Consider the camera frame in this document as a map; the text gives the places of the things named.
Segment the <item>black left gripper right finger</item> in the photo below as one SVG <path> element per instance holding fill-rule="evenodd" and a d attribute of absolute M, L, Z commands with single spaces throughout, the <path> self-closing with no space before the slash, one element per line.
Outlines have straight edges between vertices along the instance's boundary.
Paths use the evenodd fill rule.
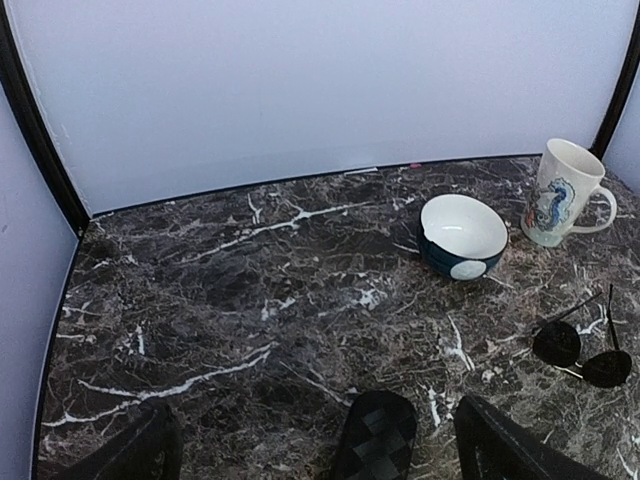
<path fill-rule="evenodd" d="M 479 396 L 462 397 L 454 427 L 464 480 L 606 479 L 546 446 Z"/>

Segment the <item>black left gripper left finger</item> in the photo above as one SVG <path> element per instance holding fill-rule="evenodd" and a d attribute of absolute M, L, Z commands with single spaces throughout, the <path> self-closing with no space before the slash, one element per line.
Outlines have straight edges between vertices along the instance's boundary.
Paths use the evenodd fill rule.
<path fill-rule="evenodd" d="M 59 473 L 61 479 L 178 479 L 182 427 L 164 401 L 145 401 L 140 415 L 98 450 Z"/>

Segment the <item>black checkered glasses case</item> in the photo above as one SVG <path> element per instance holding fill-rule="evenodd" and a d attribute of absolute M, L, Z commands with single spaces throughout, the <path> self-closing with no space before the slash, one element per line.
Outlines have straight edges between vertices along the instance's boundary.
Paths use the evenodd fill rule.
<path fill-rule="evenodd" d="M 406 479 L 417 429 L 417 411 L 405 397 L 387 390 L 360 394 L 349 409 L 330 477 Z"/>

